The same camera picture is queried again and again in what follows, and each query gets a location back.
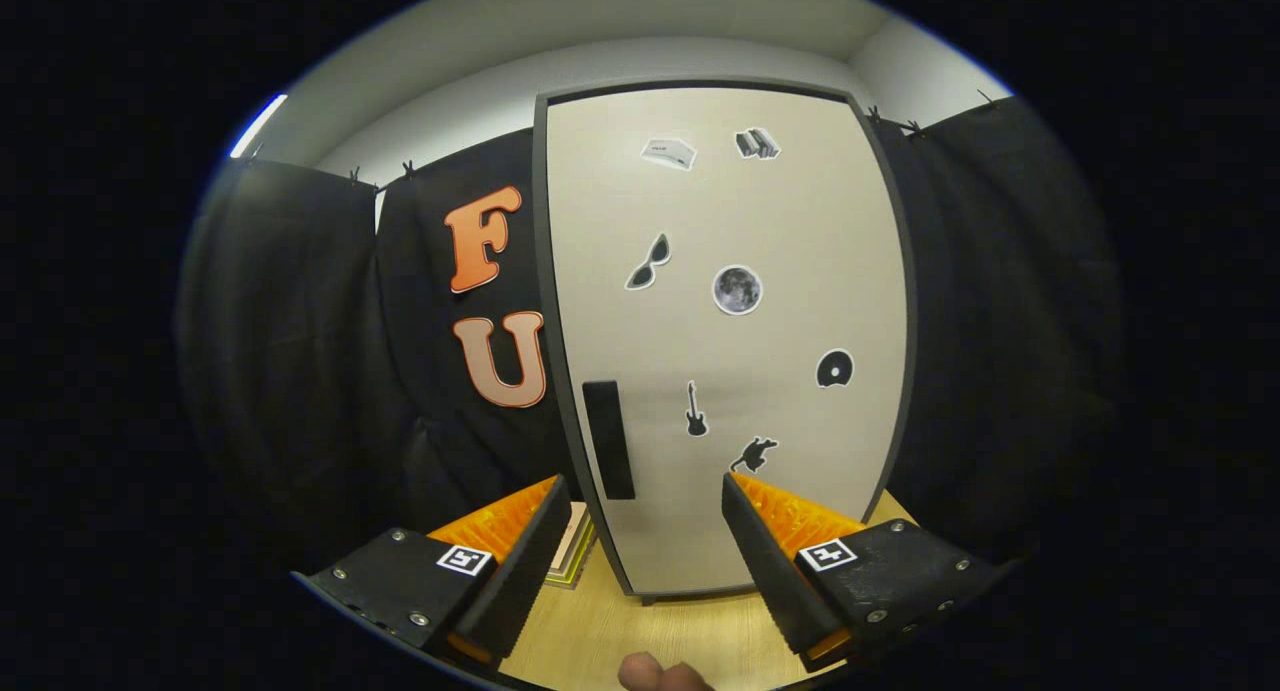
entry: wooden table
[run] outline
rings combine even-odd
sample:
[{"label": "wooden table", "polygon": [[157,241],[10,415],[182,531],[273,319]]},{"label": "wooden table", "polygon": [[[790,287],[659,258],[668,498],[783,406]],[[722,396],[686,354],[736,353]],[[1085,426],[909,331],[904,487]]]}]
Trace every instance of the wooden table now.
[{"label": "wooden table", "polygon": [[[869,526],[891,518],[915,521],[883,491]],[[617,690],[618,664],[634,651],[649,651],[663,667],[685,662],[717,691],[776,688],[814,676],[787,649],[759,592],[644,607],[622,592],[599,541],[576,589],[543,586],[500,671],[550,688]]]}]

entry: cabinet door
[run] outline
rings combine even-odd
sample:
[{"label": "cabinet door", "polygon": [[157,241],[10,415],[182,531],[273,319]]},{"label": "cabinet door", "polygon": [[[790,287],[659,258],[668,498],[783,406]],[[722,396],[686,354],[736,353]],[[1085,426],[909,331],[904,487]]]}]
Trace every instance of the cabinet door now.
[{"label": "cabinet door", "polygon": [[596,95],[550,104],[545,150],[563,403],[632,590],[750,585],[719,512],[731,465],[863,518],[899,417],[908,290],[852,109],[773,90]]}]

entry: finger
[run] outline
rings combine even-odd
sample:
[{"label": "finger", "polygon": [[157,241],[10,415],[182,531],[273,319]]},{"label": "finger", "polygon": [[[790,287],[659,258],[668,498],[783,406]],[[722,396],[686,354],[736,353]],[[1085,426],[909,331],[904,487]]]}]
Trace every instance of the finger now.
[{"label": "finger", "polygon": [[703,676],[684,662],[662,672],[658,691],[716,691]]},{"label": "finger", "polygon": [[648,653],[627,655],[618,667],[618,683],[627,691],[658,691],[662,664]]}]

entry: black fabric backdrop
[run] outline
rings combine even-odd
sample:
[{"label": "black fabric backdrop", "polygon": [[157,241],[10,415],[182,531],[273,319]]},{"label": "black fabric backdrop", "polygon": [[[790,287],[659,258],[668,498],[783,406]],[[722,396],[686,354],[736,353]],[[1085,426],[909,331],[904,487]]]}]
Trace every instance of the black fabric backdrop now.
[{"label": "black fabric backdrop", "polygon": [[[183,262],[182,384],[211,466],[279,568],[310,572],[390,526],[422,532],[554,473],[581,499],[554,392],[526,409],[472,386],[452,326],[539,311],[532,132],[374,188],[282,163],[230,163]],[[515,186],[497,280],[453,294],[445,212]]]},{"label": "black fabric backdrop", "polygon": [[[416,486],[413,498],[431,499],[433,504],[447,499],[456,514],[554,473],[564,475],[573,499],[582,498],[549,371],[539,403],[522,409],[499,407],[476,392],[462,346],[453,335],[453,322],[461,319],[489,319],[498,376],[508,381],[521,377],[515,339],[502,319],[541,311],[534,262],[532,148],[532,129],[498,136],[393,180],[383,200],[376,248],[388,340],[398,376],[424,425],[407,463],[426,458],[439,463],[429,473],[430,486]],[[515,212],[502,212],[506,248],[499,253],[486,250],[489,260],[498,262],[498,278],[454,294],[449,289],[453,232],[444,225],[444,216],[507,186],[520,191],[522,203]],[[538,337],[545,348],[545,333]],[[435,456],[426,448],[442,453]],[[433,512],[424,509],[417,517]]]},{"label": "black fabric backdrop", "polygon": [[1004,562],[1107,463],[1124,330],[1102,212],[1020,99],[911,136],[873,125],[918,293],[911,407],[888,489],[925,528]]},{"label": "black fabric backdrop", "polygon": [[175,322],[192,424],[262,560],[310,572],[413,521],[421,480],[399,449],[415,415],[378,308],[371,186],[228,164],[188,241]]}]

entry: moon sticker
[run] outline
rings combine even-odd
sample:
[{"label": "moon sticker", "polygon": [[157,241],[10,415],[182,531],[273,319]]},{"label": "moon sticker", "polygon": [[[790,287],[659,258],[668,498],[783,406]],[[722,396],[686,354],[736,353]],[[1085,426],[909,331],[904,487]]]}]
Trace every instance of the moon sticker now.
[{"label": "moon sticker", "polygon": [[764,284],[750,267],[733,264],[722,267],[712,280],[712,298],[724,314],[745,316],[759,307]]}]

